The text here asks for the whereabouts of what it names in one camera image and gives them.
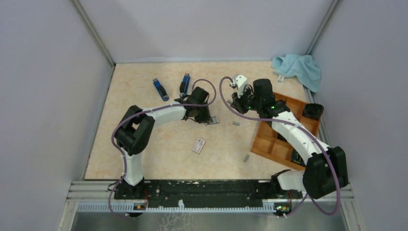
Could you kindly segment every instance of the light blue towel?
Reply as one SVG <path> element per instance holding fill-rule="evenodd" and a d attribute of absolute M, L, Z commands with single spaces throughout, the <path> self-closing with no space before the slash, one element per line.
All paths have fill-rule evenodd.
<path fill-rule="evenodd" d="M 285 78 L 297 76 L 299 82 L 312 92 L 318 92 L 321 73 L 311 55 L 276 56 L 272 59 L 272 67 L 276 69 L 275 74 Z"/>

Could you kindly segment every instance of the white wall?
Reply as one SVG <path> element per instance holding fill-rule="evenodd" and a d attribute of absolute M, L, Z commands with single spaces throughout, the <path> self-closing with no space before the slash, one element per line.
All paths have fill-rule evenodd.
<path fill-rule="evenodd" d="M 304 54 L 332 0 L 81 0 L 117 62 Z"/>
<path fill-rule="evenodd" d="M 408 219 L 408 1 L 344 1 L 313 53 L 318 98 L 368 230 Z"/>
<path fill-rule="evenodd" d="M 55 230 L 110 66 L 68 0 L 1 1 L 0 22 L 0 230 Z"/>

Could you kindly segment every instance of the tabletop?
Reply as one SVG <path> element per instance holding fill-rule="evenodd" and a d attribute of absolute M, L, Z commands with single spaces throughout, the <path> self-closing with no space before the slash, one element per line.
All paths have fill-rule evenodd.
<path fill-rule="evenodd" d="M 106 98 L 101 121 L 89 158 L 85 179 L 118 179 L 123 172 L 120 152 L 111 144 L 112 131 L 132 105 L 151 108 L 169 104 L 179 98 L 179 87 L 185 73 L 192 83 L 200 78 L 211 81 L 217 98 L 209 106 L 211 116 L 219 124 L 205 126 L 191 120 L 174 121 L 155 128 L 149 144 L 142 152 L 142 171 L 146 179 L 270 179 L 288 167 L 250 152 L 259 122 L 234 115 L 219 97 L 219 81 L 224 76 L 242 74 L 248 84 L 259 78 L 271 80 L 273 91 L 306 101 L 302 84 L 297 78 L 278 83 L 271 62 L 196 62 L 117 64 Z M 170 100 L 164 102 L 153 86 L 158 78 Z M 203 81 L 196 84 L 214 96 L 212 87 Z M 228 81 L 222 85 L 226 99 L 234 89 Z M 257 117 L 256 112 L 246 116 Z M 192 148 L 197 139 L 206 141 L 201 153 Z"/>

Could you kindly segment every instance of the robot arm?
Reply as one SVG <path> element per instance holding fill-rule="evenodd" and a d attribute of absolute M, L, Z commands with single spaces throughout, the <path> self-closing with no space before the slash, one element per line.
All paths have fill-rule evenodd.
<path fill-rule="evenodd" d="M 124 123 L 115 134 L 116 142 L 124 151 L 127 163 L 125 182 L 131 188 L 143 180 L 141 153 L 149 142 L 153 128 L 162 124 L 194 118 L 197 123 L 206 123 L 211 120 L 208 106 L 190 106 L 191 104 L 207 104 L 208 92 L 200 87 L 194 88 L 190 96 L 179 98 L 172 102 L 172 106 L 161 110 L 145 113 Z M 136 105 L 131 106 L 122 120 L 146 111 Z"/>
<path fill-rule="evenodd" d="M 278 190 L 306 191 L 315 199 L 321 198 L 336 190 L 333 175 L 327 165 L 322 150 L 328 154 L 336 171 L 340 187 L 348 184 L 347 167 L 344 151 L 340 147 L 331 148 L 318 140 L 295 118 L 285 102 L 275 100 L 272 84 L 269 79 L 258 79 L 254 86 L 247 84 L 247 78 L 236 75 L 230 84 L 237 88 L 232 94 L 232 108 L 241 114 L 254 110 L 260 118 L 273 118 L 277 121 L 268 122 L 269 126 L 283 136 L 294 147 L 306 164 L 305 171 L 284 171 L 272 176 L 277 180 Z"/>

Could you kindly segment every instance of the wooden organizer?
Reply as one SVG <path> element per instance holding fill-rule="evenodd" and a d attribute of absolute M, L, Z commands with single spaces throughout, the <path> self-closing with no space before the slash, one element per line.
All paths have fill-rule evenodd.
<path fill-rule="evenodd" d="M 290 108 L 296 119 L 307 128 L 312 134 L 317 136 L 319 130 L 319 121 L 302 116 L 306 102 L 274 93 L 276 100 L 284 100 Z M 266 122 L 261 122 L 258 133 L 256 134 L 251 152 L 263 156 L 295 170 L 304 170 L 305 167 L 291 162 L 294 148 L 286 141 L 278 139 L 278 133 L 275 132 Z"/>

